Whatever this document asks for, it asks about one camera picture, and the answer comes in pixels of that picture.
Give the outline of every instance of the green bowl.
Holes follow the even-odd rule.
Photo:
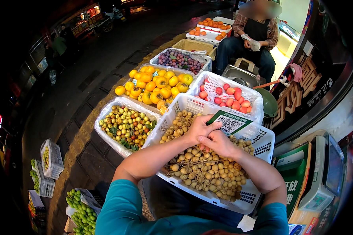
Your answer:
[[[255,91],[259,92],[263,97],[264,116],[274,117],[277,113],[277,101],[273,95],[264,88],[256,88]]]

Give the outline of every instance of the jeans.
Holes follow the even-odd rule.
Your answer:
[[[149,209],[156,220],[190,215],[237,227],[243,214],[203,201],[154,175],[142,180]]]
[[[230,58],[246,58],[245,53],[247,49],[244,47],[243,40],[241,38],[229,37],[222,40],[218,44],[217,56],[216,56],[216,73],[221,75],[224,72]],[[261,52],[260,60],[253,61],[254,64],[259,68],[259,75],[265,78],[265,81],[271,82],[271,78],[274,73],[274,67],[276,63],[273,60],[271,53],[264,49]]]

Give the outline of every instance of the qr code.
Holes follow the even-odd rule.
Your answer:
[[[220,115],[218,119],[216,119],[216,121],[219,121],[222,123],[222,127],[220,128],[220,130],[228,134],[234,132],[235,130],[240,128],[243,124],[245,124],[244,122],[234,120],[232,118],[222,116],[222,115]]]

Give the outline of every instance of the stool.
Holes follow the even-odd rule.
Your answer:
[[[248,63],[248,68],[247,68],[247,70],[250,71],[250,72],[253,72],[254,67],[255,67],[255,64],[254,64],[252,61],[246,60],[245,58],[238,58],[238,59],[235,61],[234,66],[239,68],[239,65],[240,65],[240,63],[241,63],[242,61],[247,62],[247,63]]]

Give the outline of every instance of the pink cloth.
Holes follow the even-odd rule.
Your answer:
[[[300,82],[302,78],[301,66],[297,65],[296,63],[291,63],[289,66],[294,69],[294,81]]]

